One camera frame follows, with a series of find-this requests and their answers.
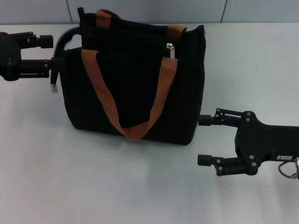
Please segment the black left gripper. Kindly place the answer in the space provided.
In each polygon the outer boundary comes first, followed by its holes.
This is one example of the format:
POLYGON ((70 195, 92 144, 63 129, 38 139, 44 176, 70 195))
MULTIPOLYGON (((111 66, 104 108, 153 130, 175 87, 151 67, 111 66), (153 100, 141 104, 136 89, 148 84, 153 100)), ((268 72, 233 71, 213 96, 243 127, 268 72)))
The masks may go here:
POLYGON ((53 48, 53 36, 33 32, 8 34, 0 33, 0 75, 6 81, 19 78, 49 78, 58 74, 63 67, 64 59, 53 57, 44 60, 21 60, 21 49, 53 48))

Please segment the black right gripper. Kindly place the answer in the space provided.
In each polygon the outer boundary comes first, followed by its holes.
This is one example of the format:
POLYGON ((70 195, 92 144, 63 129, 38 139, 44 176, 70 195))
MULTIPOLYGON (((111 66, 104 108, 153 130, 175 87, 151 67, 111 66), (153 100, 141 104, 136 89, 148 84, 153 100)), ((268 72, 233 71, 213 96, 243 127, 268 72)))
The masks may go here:
POLYGON ((238 127, 236 153, 240 158, 198 155, 199 166, 214 166, 217 176, 255 175, 265 161, 293 162, 299 172, 299 128, 272 126, 260 122, 255 113, 217 108, 215 115, 199 115, 199 126, 238 127))

